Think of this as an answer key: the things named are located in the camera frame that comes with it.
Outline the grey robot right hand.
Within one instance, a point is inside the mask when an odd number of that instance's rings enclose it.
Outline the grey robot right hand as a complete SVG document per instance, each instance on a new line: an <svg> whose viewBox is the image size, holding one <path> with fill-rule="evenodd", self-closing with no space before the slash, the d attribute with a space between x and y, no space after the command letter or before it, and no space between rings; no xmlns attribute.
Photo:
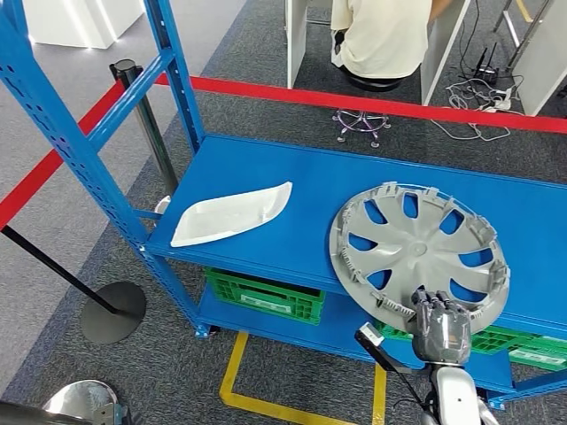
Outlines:
<svg viewBox="0 0 567 425"><path fill-rule="evenodd" d="M421 286L411 296L417 331L412 348L429 363L464 365L471 352L470 315L445 291L430 292Z"/></svg>

